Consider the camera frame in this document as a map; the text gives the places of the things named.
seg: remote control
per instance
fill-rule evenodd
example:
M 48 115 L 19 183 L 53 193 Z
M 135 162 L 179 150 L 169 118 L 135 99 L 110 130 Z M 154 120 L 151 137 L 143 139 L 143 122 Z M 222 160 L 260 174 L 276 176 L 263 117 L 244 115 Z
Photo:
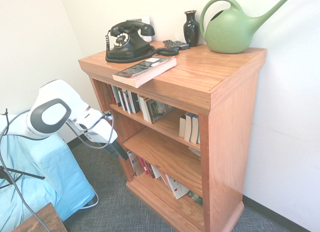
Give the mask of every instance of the remote control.
M 164 45 L 172 50 L 186 50 L 189 48 L 189 44 L 183 43 L 181 41 L 172 41 L 171 39 L 167 39 L 163 41 Z

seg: black rotary telephone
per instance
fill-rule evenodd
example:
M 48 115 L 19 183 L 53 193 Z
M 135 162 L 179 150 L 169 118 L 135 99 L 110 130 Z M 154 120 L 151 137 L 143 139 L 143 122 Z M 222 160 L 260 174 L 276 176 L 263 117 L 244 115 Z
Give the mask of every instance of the black rotary telephone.
M 150 24 L 138 21 L 126 21 L 113 26 L 105 36 L 105 60 L 111 63 L 132 63 L 147 59 L 155 54 L 175 56 L 179 53 L 178 50 L 168 48 L 155 49 L 139 36 L 138 30 L 141 30 L 142 36 L 155 35 L 155 30 Z M 109 33 L 116 37 L 112 50 L 110 50 Z

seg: green watering can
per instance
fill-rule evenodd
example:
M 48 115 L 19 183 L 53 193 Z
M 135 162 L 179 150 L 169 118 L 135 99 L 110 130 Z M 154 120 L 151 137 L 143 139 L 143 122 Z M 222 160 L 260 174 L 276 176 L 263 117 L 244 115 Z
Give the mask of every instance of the green watering can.
M 206 31 L 204 18 L 208 8 L 217 1 L 226 1 L 230 8 L 218 12 L 209 22 Z M 246 15 L 235 0 L 210 0 L 200 16 L 200 31 L 210 48 L 218 53 L 235 54 L 246 50 L 255 34 L 287 0 L 280 0 L 266 14 L 259 17 Z

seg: book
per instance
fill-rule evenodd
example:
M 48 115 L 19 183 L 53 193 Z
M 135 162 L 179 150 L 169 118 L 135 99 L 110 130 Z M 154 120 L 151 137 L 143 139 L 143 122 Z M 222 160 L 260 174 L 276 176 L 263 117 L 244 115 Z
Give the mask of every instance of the book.
M 132 153 L 132 151 L 127 152 L 128 157 L 130 158 L 130 163 L 132 165 L 133 171 L 136 176 L 140 176 L 145 172 L 144 168 L 142 167 L 138 156 L 135 153 Z
M 129 68 L 126 68 L 112 77 L 115 81 L 139 88 L 154 77 L 175 67 L 177 60 L 172 58 L 151 57 Z
M 189 192 L 189 189 L 187 187 L 183 186 L 181 183 L 171 178 L 167 174 L 165 176 L 168 180 L 172 193 L 177 200 Z
M 162 117 L 166 116 L 167 114 L 176 109 L 171 105 L 162 103 L 154 99 L 148 99 L 145 102 L 152 123 L 157 122 Z
M 138 156 L 138 159 L 139 159 L 139 161 L 140 161 L 140 164 L 141 164 L 144 172 L 145 172 L 147 175 L 150 175 L 150 174 L 149 174 L 149 171 L 148 171 L 148 168 L 147 168 L 147 165 L 146 165 L 146 163 L 145 163 L 145 160 L 144 160 L 143 158 L 139 157 L 139 156 Z
M 136 93 L 131 92 L 131 96 L 132 96 L 134 110 L 136 113 L 138 113 L 141 110 L 138 95 Z
M 152 123 L 151 121 L 151 117 L 148 111 L 148 107 L 147 107 L 147 103 L 146 101 L 150 100 L 148 97 L 139 95 L 139 101 L 140 101 L 140 105 L 141 105 L 141 110 L 142 110 L 142 114 L 143 114 L 143 118 L 145 121 L 148 121 L 149 123 Z
M 188 196 L 191 200 L 196 202 L 201 207 L 204 206 L 204 200 L 196 193 L 193 193 L 191 190 L 186 194 L 186 196 Z
M 194 113 L 187 113 L 185 115 L 185 131 L 184 131 L 184 139 L 186 141 L 190 141 L 191 132 L 192 132 L 192 118 L 195 116 Z
M 180 117 L 179 136 L 185 137 L 185 131 L 186 131 L 186 114 Z
M 154 170 L 151 167 L 151 164 L 147 161 L 144 161 L 145 165 L 146 165 L 146 169 L 149 171 L 149 175 L 154 179 L 155 178 L 155 173 Z
M 118 94 L 119 94 L 119 98 L 120 98 L 120 103 L 121 103 L 121 106 L 122 106 L 122 109 L 124 111 L 127 111 L 127 106 L 125 104 L 125 97 L 124 97 L 124 93 L 122 91 L 121 88 L 118 88 Z
M 152 170 L 153 170 L 153 173 L 154 173 L 154 177 L 155 177 L 156 179 L 158 179 L 159 177 L 161 177 L 160 171 L 157 169 L 157 167 L 153 166 L 152 164 L 151 164 L 151 167 L 152 167 Z
M 114 91 L 112 90 L 111 84 L 107 84 L 107 87 L 108 87 L 108 90 L 109 90 L 108 94 L 110 95 L 110 98 L 112 100 L 112 104 L 116 105 L 117 101 L 116 101 L 116 97 L 115 97 Z
M 160 172 L 161 179 L 163 180 L 165 185 L 168 187 L 168 189 L 171 190 L 171 187 L 169 185 L 169 182 L 168 182 L 168 179 L 166 177 L 166 174 L 164 172 L 162 172 L 161 170 L 159 170 L 159 172 Z
M 111 88 L 112 88 L 113 95 L 115 97 L 116 104 L 120 107 L 121 102 L 120 102 L 120 98 L 119 98 L 119 94 L 118 94 L 118 89 L 114 85 L 111 85 Z
M 191 136 L 190 136 L 190 142 L 197 143 L 199 135 L 199 117 L 198 115 L 194 115 L 192 117 L 192 130 L 191 130 Z
M 132 109 L 132 113 L 137 113 L 136 112 L 136 108 L 134 106 L 134 100 L 132 98 L 132 92 L 127 90 L 128 91 L 128 96 L 129 96 L 129 101 L 130 101 L 130 104 L 131 104 L 131 109 Z
M 126 110 L 128 111 L 129 114 L 132 114 L 133 111 L 132 111 L 132 107 L 131 107 L 128 91 L 125 90 L 125 89 L 123 89 L 122 91 L 123 91 L 124 102 L 125 102 L 125 105 L 126 105 Z

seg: bookshelf top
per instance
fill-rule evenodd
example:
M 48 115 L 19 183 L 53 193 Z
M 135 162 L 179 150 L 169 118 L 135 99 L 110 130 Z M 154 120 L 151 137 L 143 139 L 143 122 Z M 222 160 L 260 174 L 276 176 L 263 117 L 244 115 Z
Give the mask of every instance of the bookshelf top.
M 155 48 L 164 47 L 160 41 L 151 42 Z M 266 49 L 248 48 L 238 54 L 222 54 L 209 50 L 207 45 L 180 50 L 177 66 L 157 76 L 139 88 L 113 80 L 112 75 L 135 63 L 108 63 L 106 52 L 79 60 L 81 69 L 92 79 L 151 97 L 169 105 L 210 113 L 224 94 L 235 90 L 264 64 Z

